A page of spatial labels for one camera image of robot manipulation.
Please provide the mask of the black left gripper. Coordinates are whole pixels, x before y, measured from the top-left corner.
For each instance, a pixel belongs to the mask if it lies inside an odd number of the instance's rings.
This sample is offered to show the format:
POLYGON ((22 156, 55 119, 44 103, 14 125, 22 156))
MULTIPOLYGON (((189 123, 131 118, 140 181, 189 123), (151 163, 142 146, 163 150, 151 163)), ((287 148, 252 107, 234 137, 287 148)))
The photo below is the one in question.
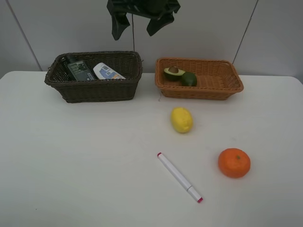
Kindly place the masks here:
POLYGON ((177 0, 108 0, 107 9, 112 18, 112 36, 119 40, 122 33, 130 26, 127 13, 150 18, 147 25, 149 36, 174 22, 172 13, 180 9, 177 0))

